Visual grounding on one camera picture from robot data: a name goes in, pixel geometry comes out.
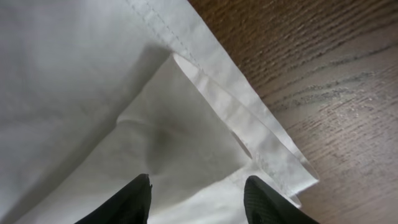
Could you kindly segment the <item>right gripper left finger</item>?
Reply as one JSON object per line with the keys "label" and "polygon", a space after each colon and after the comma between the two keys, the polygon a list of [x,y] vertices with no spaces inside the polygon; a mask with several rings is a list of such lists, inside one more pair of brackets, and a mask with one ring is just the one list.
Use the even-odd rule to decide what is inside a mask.
{"label": "right gripper left finger", "polygon": [[140,174],[75,224],[147,224],[152,200],[148,174]]}

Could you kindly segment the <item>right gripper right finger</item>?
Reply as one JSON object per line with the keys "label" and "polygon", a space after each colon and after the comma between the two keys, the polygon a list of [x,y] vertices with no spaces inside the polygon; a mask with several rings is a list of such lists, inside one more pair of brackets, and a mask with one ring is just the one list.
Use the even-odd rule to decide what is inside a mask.
{"label": "right gripper right finger", "polygon": [[244,186],[244,209],[249,224],[318,224],[255,175]]}

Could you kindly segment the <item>white t-shirt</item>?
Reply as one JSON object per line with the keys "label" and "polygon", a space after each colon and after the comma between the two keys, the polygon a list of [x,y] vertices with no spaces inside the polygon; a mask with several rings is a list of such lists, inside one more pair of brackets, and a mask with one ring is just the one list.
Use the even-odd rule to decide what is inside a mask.
{"label": "white t-shirt", "polygon": [[1,2],[1,222],[76,223],[140,174],[147,223],[248,223],[319,178],[187,1]]}

